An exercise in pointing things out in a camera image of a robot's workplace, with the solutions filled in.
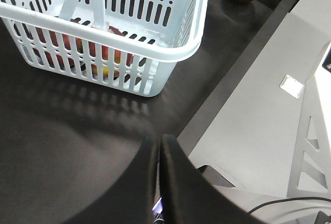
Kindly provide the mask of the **grey robot base frame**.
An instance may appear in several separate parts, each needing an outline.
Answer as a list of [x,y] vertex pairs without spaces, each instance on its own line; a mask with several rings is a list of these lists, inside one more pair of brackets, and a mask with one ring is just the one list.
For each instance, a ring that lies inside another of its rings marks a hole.
[[300,110],[287,197],[330,199],[330,43],[309,72]]

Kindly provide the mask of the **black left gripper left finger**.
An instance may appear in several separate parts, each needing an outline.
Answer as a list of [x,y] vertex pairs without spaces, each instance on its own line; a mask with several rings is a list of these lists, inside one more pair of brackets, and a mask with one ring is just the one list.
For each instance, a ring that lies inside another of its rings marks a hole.
[[153,223],[159,141],[145,138],[118,180],[65,223]]

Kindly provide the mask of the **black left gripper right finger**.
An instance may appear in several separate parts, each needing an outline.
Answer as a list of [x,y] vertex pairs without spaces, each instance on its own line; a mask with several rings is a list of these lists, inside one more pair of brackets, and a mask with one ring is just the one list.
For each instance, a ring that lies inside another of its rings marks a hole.
[[217,191],[173,135],[160,141],[159,185],[166,223],[261,223]]

